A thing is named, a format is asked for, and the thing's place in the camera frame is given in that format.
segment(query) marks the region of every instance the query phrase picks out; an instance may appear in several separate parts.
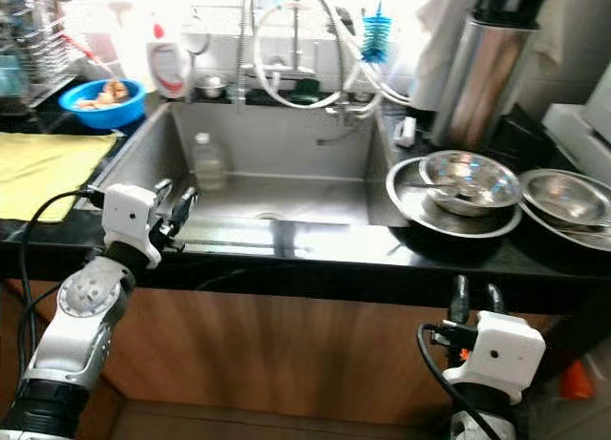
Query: black cable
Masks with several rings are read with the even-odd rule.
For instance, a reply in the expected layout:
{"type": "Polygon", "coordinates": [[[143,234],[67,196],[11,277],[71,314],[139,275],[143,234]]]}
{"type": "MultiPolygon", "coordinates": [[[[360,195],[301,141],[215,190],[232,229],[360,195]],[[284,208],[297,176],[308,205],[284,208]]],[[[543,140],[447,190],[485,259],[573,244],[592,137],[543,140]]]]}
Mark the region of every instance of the black cable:
{"type": "MultiPolygon", "coordinates": [[[[45,300],[47,297],[49,297],[53,292],[57,291],[60,286],[61,286],[61,283],[47,290],[44,294],[40,295],[40,297],[38,297],[32,303],[26,305],[25,309],[21,313],[21,317],[19,318],[19,326],[17,327],[17,346],[19,348],[19,356],[22,355],[22,351],[23,351],[23,354],[25,355],[24,348],[26,344],[26,323],[28,322],[29,317],[33,317],[32,313],[34,311],[34,308],[36,307],[37,304],[39,304],[40,302],[45,300]]],[[[17,389],[19,389],[19,383],[20,383],[21,377],[23,376],[25,372],[25,369],[26,369],[26,362],[24,361],[22,363],[20,360],[19,361],[19,377],[17,378],[17,389]]]]}
{"type": "Polygon", "coordinates": [[[6,288],[4,280],[0,280],[0,324],[2,324],[2,294],[6,288]]]}
{"type": "Polygon", "coordinates": [[[490,437],[491,440],[501,440],[500,436],[495,432],[495,430],[486,422],[486,420],[482,417],[481,414],[469,403],[469,401],[458,392],[446,378],[441,374],[439,368],[435,365],[434,360],[429,354],[429,349],[427,348],[427,342],[424,337],[424,331],[438,331],[438,327],[433,324],[421,324],[418,327],[418,332],[416,334],[418,349],[420,349],[420,354],[422,354],[422,358],[424,359],[425,364],[429,368],[433,378],[441,385],[441,387],[453,398],[454,402],[459,405],[462,409],[467,411],[469,415],[476,421],[476,423],[482,428],[486,435],[490,437]]]}
{"type": "MultiPolygon", "coordinates": [[[[48,199],[47,201],[45,201],[45,203],[43,203],[42,206],[40,206],[40,208],[38,208],[38,210],[32,216],[32,219],[26,224],[26,227],[24,228],[23,236],[21,237],[21,244],[19,246],[19,271],[21,274],[21,284],[23,288],[24,299],[26,302],[26,310],[30,311],[26,320],[27,320],[28,328],[30,332],[30,355],[31,356],[33,355],[34,351],[36,350],[37,338],[36,338],[36,324],[35,324],[34,316],[32,315],[32,309],[31,308],[28,309],[28,306],[32,304],[32,290],[30,288],[30,279],[28,278],[28,267],[27,267],[27,261],[26,261],[26,254],[27,254],[27,249],[28,249],[28,243],[30,240],[30,233],[32,232],[36,224],[38,223],[38,219],[40,219],[40,216],[42,215],[42,213],[44,213],[47,210],[47,208],[49,208],[49,206],[51,206],[54,202],[58,201],[59,199],[64,199],[65,197],[88,197],[90,194],[91,192],[88,192],[85,190],[72,190],[71,192],[65,192],[63,194],[56,195],[55,197],[51,199],[48,199]]],[[[23,371],[25,370],[25,363],[28,357],[26,355],[25,344],[23,344],[22,342],[18,342],[18,344],[20,345],[19,346],[19,372],[21,375],[23,374],[23,371]]]]}

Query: metal rack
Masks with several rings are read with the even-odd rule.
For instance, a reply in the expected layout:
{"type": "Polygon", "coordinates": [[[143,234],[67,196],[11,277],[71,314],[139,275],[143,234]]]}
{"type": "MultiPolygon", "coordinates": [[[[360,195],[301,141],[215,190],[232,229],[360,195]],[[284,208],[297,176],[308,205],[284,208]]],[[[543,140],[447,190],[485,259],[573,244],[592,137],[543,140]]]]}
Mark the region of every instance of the metal rack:
{"type": "Polygon", "coordinates": [[[80,57],[65,37],[63,18],[28,28],[34,9],[11,16],[11,35],[0,37],[0,56],[17,57],[0,62],[0,72],[13,81],[13,92],[0,96],[0,115],[23,115],[76,77],[70,67],[80,57]]]}

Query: floor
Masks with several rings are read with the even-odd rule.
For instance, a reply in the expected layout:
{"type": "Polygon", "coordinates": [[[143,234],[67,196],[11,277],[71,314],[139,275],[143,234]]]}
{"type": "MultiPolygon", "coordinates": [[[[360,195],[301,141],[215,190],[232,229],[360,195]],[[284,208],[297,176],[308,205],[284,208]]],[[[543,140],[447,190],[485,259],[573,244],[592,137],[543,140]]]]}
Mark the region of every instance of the floor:
{"type": "Polygon", "coordinates": [[[129,402],[112,440],[432,440],[426,432],[238,409],[129,402]]]}

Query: wooden cabinet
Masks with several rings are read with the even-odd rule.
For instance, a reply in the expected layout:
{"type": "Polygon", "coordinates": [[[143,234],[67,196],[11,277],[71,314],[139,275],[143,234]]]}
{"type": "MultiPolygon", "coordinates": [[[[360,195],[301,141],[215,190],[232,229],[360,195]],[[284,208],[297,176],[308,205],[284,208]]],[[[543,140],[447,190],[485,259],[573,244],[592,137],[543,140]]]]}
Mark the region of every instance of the wooden cabinet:
{"type": "MultiPolygon", "coordinates": [[[[42,305],[47,317],[53,310],[53,302],[42,305]]],[[[423,425],[449,399],[422,363],[415,330],[445,315],[391,304],[138,289],[116,328],[105,377],[130,399],[423,425]]],[[[528,319],[539,327],[548,322],[528,319]]],[[[433,353],[441,363],[443,349],[433,353]]]]}

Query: sink basin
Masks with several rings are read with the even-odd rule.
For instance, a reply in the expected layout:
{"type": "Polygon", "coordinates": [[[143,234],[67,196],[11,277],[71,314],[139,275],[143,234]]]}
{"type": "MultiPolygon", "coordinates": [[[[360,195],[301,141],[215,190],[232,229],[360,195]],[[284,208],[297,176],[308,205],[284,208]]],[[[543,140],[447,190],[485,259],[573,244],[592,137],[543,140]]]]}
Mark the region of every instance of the sink basin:
{"type": "Polygon", "coordinates": [[[355,122],[350,136],[320,145],[346,133],[325,111],[166,103],[94,185],[152,188],[171,178],[172,202],[195,184],[189,154],[195,134],[206,132],[225,152],[228,182],[200,194],[187,226],[222,218],[402,225],[384,188],[388,165],[377,127],[374,119],[355,122]]]}

